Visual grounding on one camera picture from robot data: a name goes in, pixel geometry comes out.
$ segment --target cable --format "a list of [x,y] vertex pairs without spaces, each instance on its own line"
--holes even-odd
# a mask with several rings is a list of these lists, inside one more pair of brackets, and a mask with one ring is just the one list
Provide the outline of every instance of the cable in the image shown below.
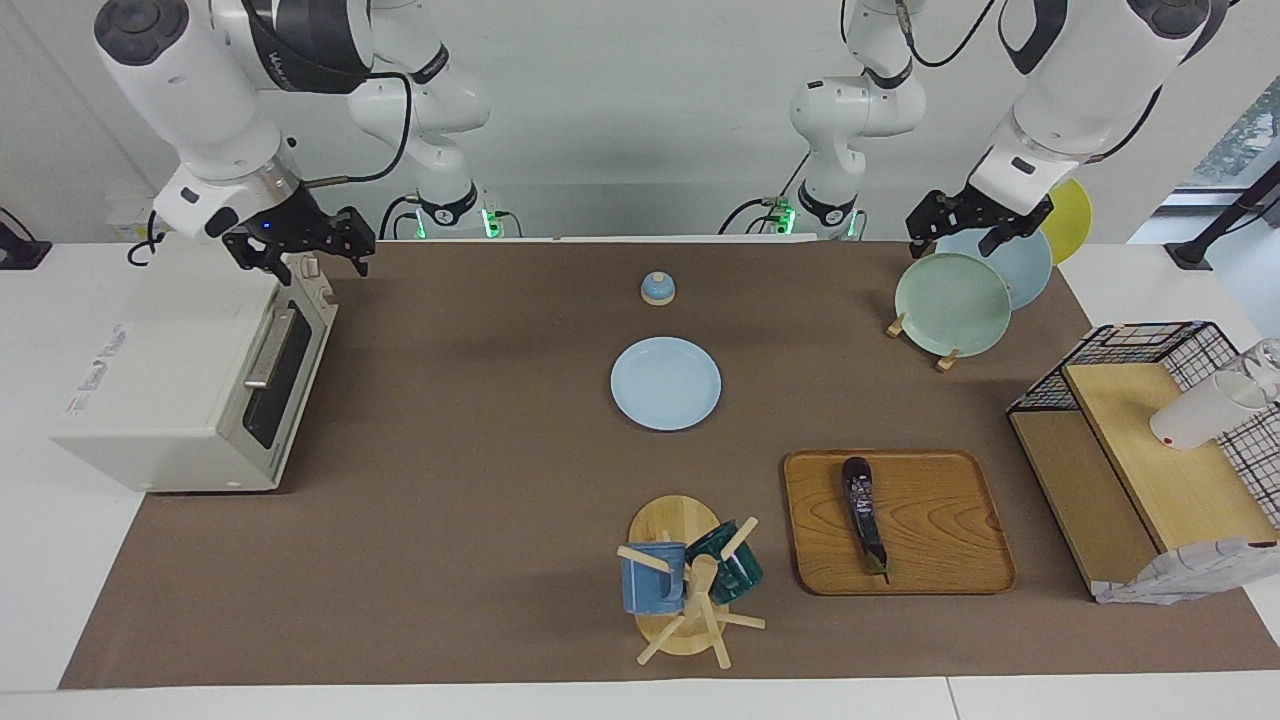
[[756,234],[764,234],[764,228],[765,228],[765,225],[769,224],[769,222],[774,222],[776,223],[776,222],[778,222],[778,218],[774,218],[773,215],[762,215],[762,217],[751,220],[751,224],[746,225],[746,234],[751,234],[751,228],[755,227],[755,223],[760,223],[760,229],[759,229],[759,232],[756,232]]
[[782,197],[787,196],[787,191],[791,190],[791,183],[794,183],[796,178],[800,177],[800,170],[803,170],[804,164],[809,161],[810,155],[813,155],[813,150],[804,154],[804,158],[800,160],[800,164],[796,165],[796,172],[791,173],[791,178],[787,179],[787,184],[782,186],[782,192],[780,192],[778,195],[781,195]]
[[724,234],[724,231],[728,229],[728,227],[733,223],[733,220],[736,220],[737,217],[745,213],[749,208],[764,204],[765,201],[763,197],[756,197],[755,200],[748,200],[746,202],[739,205],[732,213],[728,214],[728,218],[724,219],[724,224],[721,225],[719,232],[717,232],[716,234]]
[[156,246],[164,242],[164,236],[165,233],[156,234],[156,211],[152,210],[151,215],[147,217],[147,238],[131,247],[129,252],[124,256],[124,259],[128,260],[129,264],[133,265],[134,268],[146,268],[151,263],[138,261],[137,259],[133,258],[133,254],[137,252],[138,250],[142,250],[143,247],[147,247],[151,250],[151,255],[155,255]]
[[902,24],[902,35],[906,37],[906,46],[908,49],[911,50],[911,56],[915,58],[915,61],[920,63],[925,68],[941,68],[942,65],[947,65],[951,63],[951,60],[959,58],[960,53],[963,53],[964,49],[969,46],[969,41],[973,40],[973,36],[978,35],[978,28],[980,28],[982,23],[987,20],[987,15],[991,14],[991,9],[996,6],[996,0],[987,0],[987,6],[982,9],[982,14],[978,15],[978,19],[973,23],[973,27],[969,28],[969,32],[964,36],[964,40],[960,41],[960,45],[957,45],[956,49],[952,50],[951,54],[943,58],[942,60],[932,61],[922,58],[915,49],[915,33],[911,31],[911,20],[910,20],[910,14],[908,14],[906,10],[906,0],[896,0],[896,1],[899,8],[899,18],[905,18],[901,20],[901,24]]
[[14,215],[13,213],[5,210],[4,208],[0,208],[0,213],[4,213],[5,215],[9,217],[10,220],[18,223],[18,227],[22,228],[22,232],[27,233],[27,238],[31,240],[32,242],[36,242],[36,236],[31,233],[31,228],[22,224],[22,220],[18,219],[18,215]]
[[511,218],[516,220],[516,232],[520,233],[520,237],[525,237],[525,228],[520,224],[520,215],[512,213],[511,210],[498,210],[494,214],[499,218]]
[[[285,42],[283,38],[280,38],[280,36],[275,32],[275,28],[273,28],[271,26],[269,26],[257,14],[257,10],[253,9],[253,6],[250,3],[250,0],[241,0],[241,5],[244,8],[244,14],[246,14],[246,17],[247,17],[247,19],[248,19],[248,22],[250,22],[251,26],[253,26],[256,29],[259,29],[262,33],[265,33],[268,37],[270,37],[275,42],[278,42],[278,44],[280,44],[280,45],[283,45],[285,47],[291,47],[291,50],[292,50],[292,46],[288,42]],[[399,165],[401,159],[404,158],[404,149],[408,147],[410,129],[411,129],[411,126],[413,123],[413,83],[410,82],[408,76],[406,76],[403,73],[396,73],[396,72],[348,73],[346,70],[339,70],[337,68],[330,68],[328,65],[323,65],[320,63],[316,63],[315,60],[307,58],[306,55],[303,55],[302,53],[298,53],[297,50],[293,50],[293,54],[297,55],[298,60],[302,60],[307,65],[311,65],[312,68],[323,70],[325,73],[339,74],[339,76],[344,76],[344,77],[355,78],[355,79],[361,79],[361,81],[398,78],[401,82],[404,83],[404,129],[401,132],[401,143],[399,143],[399,149],[396,150],[396,159],[392,160],[392,163],[389,165],[387,165],[385,168],[383,168],[381,170],[379,170],[379,172],[376,172],[376,173],[374,173],[371,176],[333,176],[333,177],[328,177],[328,178],[314,179],[314,181],[302,181],[302,187],[312,188],[314,190],[314,188],[317,188],[317,187],[333,187],[335,184],[347,184],[347,183],[353,183],[353,182],[374,182],[374,181],[383,179],[384,177],[392,174],[392,170],[396,169],[396,165]]]
[[1231,228],[1231,229],[1224,232],[1222,234],[1220,234],[1219,237],[1226,237],[1226,236],[1231,234],[1233,232],[1240,232],[1240,231],[1243,231],[1244,228],[1247,228],[1247,227],[1252,225],[1253,223],[1261,220],[1267,213],[1270,213],[1272,209],[1275,209],[1276,205],[1280,205],[1280,197],[1276,197],[1266,208],[1263,208],[1262,210],[1260,210],[1258,214],[1253,219],[1245,220],[1243,224],[1235,225],[1234,228]]
[[396,218],[396,223],[392,225],[392,232],[396,234],[392,240],[399,240],[399,222],[401,220],[416,220],[416,213],[403,213]]
[[396,209],[399,208],[401,205],[412,201],[413,200],[411,200],[408,196],[403,196],[403,197],[397,197],[394,201],[392,201],[390,205],[387,206],[387,211],[383,213],[383,223],[378,225],[378,240],[387,240],[387,225],[389,225],[392,222],[392,213],[394,213]]
[[370,73],[365,76],[366,79],[390,79],[397,78],[404,83],[404,128],[401,131],[401,143],[396,149],[396,158],[392,159],[381,170],[371,176],[333,176],[329,178],[320,178],[314,181],[302,181],[302,186],[307,188],[317,187],[333,187],[335,184],[347,184],[353,182],[374,182],[380,181],[384,177],[392,174],[392,170],[399,165],[399,161],[404,159],[404,150],[408,147],[408,136],[413,124],[413,83],[410,82],[408,76],[402,73]]
[[1138,131],[1142,129],[1142,126],[1147,124],[1147,118],[1149,118],[1151,117],[1151,111],[1156,109],[1156,102],[1160,101],[1160,92],[1162,90],[1165,90],[1165,86],[1157,87],[1156,92],[1151,94],[1151,100],[1147,102],[1147,109],[1142,111],[1142,117],[1138,118],[1138,123],[1135,126],[1133,126],[1133,129],[1129,131],[1129,135],[1124,136],[1124,140],[1121,140],[1119,145],[1116,145],[1111,150],[1107,150],[1102,155],[1094,155],[1093,158],[1089,158],[1088,160],[1084,161],[1084,164],[1085,165],[1092,165],[1094,163],[1101,163],[1101,161],[1106,160],[1107,158],[1115,155],[1116,152],[1124,150],[1124,146],[1129,145],[1129,141],[1133,140],[1138,135]]

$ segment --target blue mug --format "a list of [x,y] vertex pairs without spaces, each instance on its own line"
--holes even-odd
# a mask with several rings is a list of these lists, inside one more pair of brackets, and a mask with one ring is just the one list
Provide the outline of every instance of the blue mug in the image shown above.
[[622,560],[622,607],[632,615],[675,615],[685,609],[685,543],[632,542],[627,547],[664,560],[669,573]]

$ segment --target plate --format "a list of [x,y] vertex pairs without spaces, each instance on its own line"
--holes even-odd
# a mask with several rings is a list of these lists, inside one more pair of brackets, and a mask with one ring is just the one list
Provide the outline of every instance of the plate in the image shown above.
[[1053,249],[1053,264],[1066,260],[1084,246],[1093,228],[1093,202],[1079,181],[1069,179],[1048,193],[1053,211],[1044,218],[1041,232]]
[[678,337],[652,337],[618,356],[609,387],[618,409],[637,425],[672,432],[716,410],[721,375],[701,347]]
[[968,255],[929,255],[902,273],[893,299],[902,329],[915,345],[947,356],[991,350],[1009,329],[1012,302],[1005,281]]
[[1044,292],[1053,274],[1053,250],[1048,238],[1037,231],[1030,237],[1015,237],[997,247],[989,258],[983,258],[978,243],[987,237],[987,232],[986,228],[969,229],[945,237],[938,241],[938,252],[959,252],[982,260],[1004,278],[1014,310],[1030,305]]

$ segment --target yellow plate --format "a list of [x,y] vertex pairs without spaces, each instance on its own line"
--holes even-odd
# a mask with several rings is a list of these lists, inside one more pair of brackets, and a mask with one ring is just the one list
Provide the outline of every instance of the yellow plate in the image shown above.
[[1053,249],[1053,264],[1066,260],[1084,246],[1093,227],[1093,202],[1079,181],[1069,179],[1048,193],[1053,211],[1044,219],[1041,232]]

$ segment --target white wall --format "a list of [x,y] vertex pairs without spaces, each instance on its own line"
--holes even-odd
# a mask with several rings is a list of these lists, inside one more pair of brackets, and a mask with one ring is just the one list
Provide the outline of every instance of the white wall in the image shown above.
[[[1014,0],[1020,3],[1025,0]],[[1088,5],[1087,0],[1080,3]],[[54,172],[81,197],[100,197],[100,178],[81,172],[115,154],[115,138],[147,183],[177,164],[111,85],[90,33],[100,0],[0,0],[17,8],[40,47],[97,123],[92,147]],[[435,0],[454,59],[480,74],[495,100],[492,123],[461,137],[471,164],[530,234],[654,234],[714,231],[741,200],[777,192],[805,150],[787,101],[800,83],[856,74],[838,37],[836,0]],[[924,54],[950,50],[983,0],[936,1],[919,24]],[[8,29],[10,23],[6,18]],[[1123,242],[1280,72],[1280,3],[1244,0],[1215,44],[1175,76],[1146,132],[1123,154],[1084,172],[1097,204],[1094,238]],[[32,60],[38,64],[42,60]],[[989,24],[952,65],[922,70],[931,113],[911,136],[868,141],[863,204],[869,237],[901,237],[901,220],[932,187],[959,190],[987,136],[1021,87]],[[50,102],[5,78],[0,143],[6,149],[50,127]],[[15,102],[22,97],[24,102]],[[269,94],[266,104],[298,137],[306,174],[362,173],[390,150],[365,137],[340,97]],[[90,115],[88,111],[79,113]],[[9,168],[6,158],[5,167]],[[118,177],[128,169],[115,169]],[[411,190],[402,169],[372,187],[321,192],[330,209],[353,202],[376,220],[388,200]],[[74,219],[40,205],[50,187],[6,181],[0,197],[31,208],[50,233],[83,237]],[[65,208],[59,201],[58,208]]]
[[10,0],[0,0],[0,205],[41,237],[92,241],[108,195],[154,190]]

